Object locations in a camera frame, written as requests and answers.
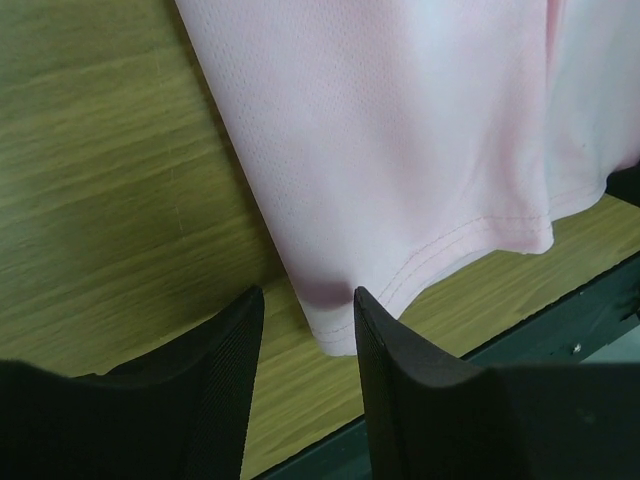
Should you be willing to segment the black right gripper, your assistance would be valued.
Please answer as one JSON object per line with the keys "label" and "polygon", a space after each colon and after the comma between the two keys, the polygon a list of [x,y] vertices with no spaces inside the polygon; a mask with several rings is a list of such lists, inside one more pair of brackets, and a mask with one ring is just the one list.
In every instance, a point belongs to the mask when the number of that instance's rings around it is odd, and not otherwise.
{"label": "black right gripper", "polygon": [[640,166],[635,165],[609,175],[606,193],[640,207]]}

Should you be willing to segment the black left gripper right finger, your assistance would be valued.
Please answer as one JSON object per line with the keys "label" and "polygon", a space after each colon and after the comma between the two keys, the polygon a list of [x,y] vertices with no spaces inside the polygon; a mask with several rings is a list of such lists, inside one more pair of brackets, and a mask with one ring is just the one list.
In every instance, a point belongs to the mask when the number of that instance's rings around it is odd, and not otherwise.
{"label": "black left gripper right finger", "polygon": [[633,363],[480,367],[354,293],[376,479],[635,479]]}

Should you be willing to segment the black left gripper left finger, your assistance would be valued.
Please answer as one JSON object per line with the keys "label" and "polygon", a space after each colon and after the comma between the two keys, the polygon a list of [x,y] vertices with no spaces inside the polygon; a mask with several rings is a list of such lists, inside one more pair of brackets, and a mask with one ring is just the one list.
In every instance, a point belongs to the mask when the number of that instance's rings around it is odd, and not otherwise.
{"label": "black left gripper left finger", "polygon": [[103,375],[1,364],[5,479],[236,479],[264,324],[251,287]]}

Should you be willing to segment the pink t shirt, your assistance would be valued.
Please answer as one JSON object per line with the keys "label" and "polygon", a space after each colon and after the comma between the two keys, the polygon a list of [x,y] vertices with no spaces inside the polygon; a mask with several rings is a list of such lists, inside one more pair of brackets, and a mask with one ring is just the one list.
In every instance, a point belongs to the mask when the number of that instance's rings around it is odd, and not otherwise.
{"label": "pink t shirt", "polygon": [[181,1],[191,44],[319,347],[353,298],[394,316],[639,159],[635,1]]}

